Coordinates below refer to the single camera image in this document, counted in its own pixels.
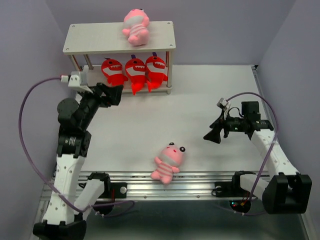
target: robotic arm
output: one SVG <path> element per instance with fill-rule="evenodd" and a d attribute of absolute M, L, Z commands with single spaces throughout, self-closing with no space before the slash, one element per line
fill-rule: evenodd
<path fill-rule="evenodd" d="M 99 107 L 119 105 L 123 86 L 107 87 L 98 83 L 94 87 L 88 87 L 86 74 L 83 72 L 62 76 L 61 81 L 78 91 L 82 99 L 78 103 L 74 98 L 66 98 L 57 106 L 60 128 L 54 187 L 59 192 L 52 191 L 42 222 L 34 225 L 33 234 L 42 240 L 83 240 L 86 219 L 91 211 L 88 206 L 93 205 L 103 193 L 109 192 L 111 185 L 107 173 L 92 173 L 76 199 L 79 174 L 91 140 L 87 128 Z"/>
<path fill-rule="evenodd" d="M 210 126 L 212 129 L 203 138 L 220 144 L 220 132 L 223 129 L 224 138 L 230 132 L 245 133 L 255 145 L 262 159 L 272 144 L 275 133 L 268 120 L 261 120 L 259 103 L 244 101 L 241 103 L 240 117 L 229 114 L 230 103 L 220 99 L 217 106 L 222 109 L 219 118 Z M 270 182 L 259 179 L 252 194 L 262 200 L 268 214 L 302 214 L 307 210 L 312 181 L 308 175 L 300 174 L 290 163 L 278 141 L 274 142 L 266 165 Z M 251 192 L 257 176 L 253 172 L 238 171 L 231 182 L 216 182 L 220 186 L 217 197 L 242 197 L 246 191 Z"/>

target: shelf leg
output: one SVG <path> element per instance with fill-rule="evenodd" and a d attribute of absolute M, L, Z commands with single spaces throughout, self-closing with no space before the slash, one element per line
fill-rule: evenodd
<path fill-rule="evenodd" d="M 75 68 L 76 71 L 82 71 L 81 67 L 79 66 L 77 59 L 75 57 L 75 55 L 69 55 L 69 58 Z"/>
<path fill-rule="evenodd" d="M 88 64 L 89 70 L 93 70 L 94 66 L 91 63 L 89 56 L 87 54 L 84 54 L 83 56 L 86 61 L 86 64 Z"/>
<path fill-rule="evenodd" d="M 171 88 L 171 86 L 172 86 L 172 63 L 173 63 L 173 52 L 166 51 L 165 52 L 165 66 L 168 69 L 168 72 L 167 72 L 168 82 L 166 83 L 166 86 L 168 88 Z"/>

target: plush toy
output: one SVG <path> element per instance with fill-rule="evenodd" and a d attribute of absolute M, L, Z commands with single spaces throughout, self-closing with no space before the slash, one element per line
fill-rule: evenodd
<path fill-rule="evenodd" d="M 159 88 L 163 81 L 168 81 L 168 69 L 166 68 L 165 61 L 158 57 L 155 52 L 152 55 L 145 62 L 146 73 L 149 78 L 146 82 L 149 92 L 152 89 Z"/>
<path fill-rule="evenodd" d="M 123 34 L 133 46 L 145 45 L 149 41 L 149 17 L 143 9 L 132 9 L 123 20 Z"/>
<path fill-rule="evenodd" d="M 162 150 L 159 156 L 156 156 L 154 161 L 157 164 L 156 170 L 151 173 L 151 178 L 160 180 L 163 184 L 169 184 L 172 181 L 173 174 L 179 173 L 180 166 L 183 162 L 186 149 L 177 147 L 173 142 Z"/>
<path fill-rule="evenodd" d="M 123 85 L 128 80 L 122 72 L 122 64 L 117 60 L 106 58 L 101 65 L 101 71 L 112 86 Z"/>
<path fill-rule="evenodd" d="M 125 72 L 131 81 L 131 89 L 133 95 L 136 95 L 144 86 L 147 81 L 146 66 L 142 60 L 131 55 L 131 60 L 125 64 Z"/>

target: gray wall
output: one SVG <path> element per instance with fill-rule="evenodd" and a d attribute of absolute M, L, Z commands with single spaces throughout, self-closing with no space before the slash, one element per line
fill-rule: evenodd
<path fill-rule="evenodd" d="M 319 9 L 319 0 L 297 0 L 258 67 L 263 93 L 278 113 L 281 146 L 300 172 L 312 178 L 309 209 L 318 231 Z"/>
<path fill-rule="evenodd" d="M 175 64 L 257 64 L 294 0 L 46 0 L 63 34 L 70 24 L 122 22 L 133 8 L 174 23 Z"/>
<path fill-rule="evenodd" d="M 27 240 L 37 212 L 42 181 L 20 145 L 18 114 L 27 90 L 36 82 L 69 73 L 64 37 L 44 0 L 0 3 L 0 239 Z M 57 104 L 70 94 L 59 82 L 34 90 L 23 115 L 26 146 L 47 177 L 54 169 Z"/>

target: pink plush toy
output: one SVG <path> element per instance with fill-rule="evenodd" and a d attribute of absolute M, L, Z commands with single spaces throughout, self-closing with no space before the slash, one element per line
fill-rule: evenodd
<path fill-rule="evenodd" d="M 183 162 L 185 151 L 183 146 L 178 148 L 173 142 L 170 142 L 160 155 L 154 158 L 157 168 L 151 173 L 151 178 L 160 180 L 163 184 L 169 184 L 173 174 L 180 172 L 178 166 Z"/>
<path fill-rule="evenodd" d="M 123 20 L 123 34 L 133 46 L 145 45 L 149 41 L 149 18 L 142 9 L 132 9 Z"/>

